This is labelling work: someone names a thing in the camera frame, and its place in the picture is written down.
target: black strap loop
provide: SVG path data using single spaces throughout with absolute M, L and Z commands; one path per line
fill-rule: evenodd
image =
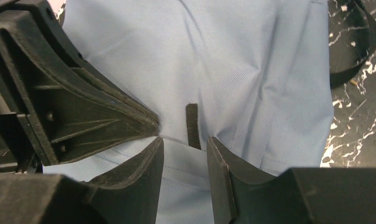
M 368 19 L 368 25 L 370 30 L 368 56 L 366 58 L 368 59 L 376 50 L 376 21 L 371 16 L 371 14 L 365 9 L 365 6 L 361 2 L 361 0 L 353 0 L 351 1 L 351 3 L 356 4 L 365 13 L 365 16 Z M 356 65 L 353 68 L 340 72 L 330 73 L 331 89 L 337 88 L 345 84 L 352 78 L 354 78 L 354 76 L 356 76 L 357 73 L 360 71 L 362 65 L 366 62 L 366 59 L 362 60 L 358 65 Z
M 198 126 L 198 105 L 186 106 L 186 128 L 188 129 L 188 145 L 201 150 Z

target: black webbing strap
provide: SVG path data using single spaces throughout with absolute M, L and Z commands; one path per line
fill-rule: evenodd
M 354 4 L 356 4 L 364 13 L 365 16 L 368 19 L 368 25 L 369 25 L 369 30 L 370 30 L 370 37 L 369 37 L 369 47 L 367 49 L 368 51 L 368 57 L 370 57 L 376 50 L 376 21 L 375 19 L 371 16 L 371 14 L 365 9 L 365 6 L 361 2 L 361 0 L 353 0 L 351 1 L 348 6 L 349 8 L 353 7 Z M 350 79 L 354 78 L 354 76 L 357 75 L 357 73 L 360 71 L 362 65 L 366 62 L 366 60 L 362 60 L 361 63 L 356 65 L 353 68 L 336 72 L 336 73 L 331 73 L 330 74 L 330 84 L 331 88 L 334 89 L 336 87 L 339 87 L 346 82 L 348 82 Z
M 186 128 L 188 129 L 188 145 L 201 150 L 198 127 L 198 105 L 188 104 L 186 111 Z

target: blue cloth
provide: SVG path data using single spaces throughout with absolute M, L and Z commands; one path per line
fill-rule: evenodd
M 206 153 L 188 146 L 189 103 L 203 150 L 215 136 L 274 175 L 319 166 L 333 119 L 327 9 L 327 0 L 67 2 L 64 29 L 84 58 L 159 116 L 156 223 L 213 223 Z M 44 172 L 88 181 L 153 139 Z

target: marble surface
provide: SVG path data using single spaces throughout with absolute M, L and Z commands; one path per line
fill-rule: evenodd
M 334 118 L 321 167 L 376 167 L 376 51 L 368 56 L 368 25 L 348 1 L 329 1 L 331 72 L 366 60 L 355 77 L 332 91 Z M 376 20 L 376 0 L 362 0 Z

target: screw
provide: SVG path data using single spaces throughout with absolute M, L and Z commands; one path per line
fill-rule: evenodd
M 48 114 L 46 114 L 46 118 L 47 118 L 49 121 L 53 121 L 53 113 L 52 113 L 52 112 L 49 112 Z

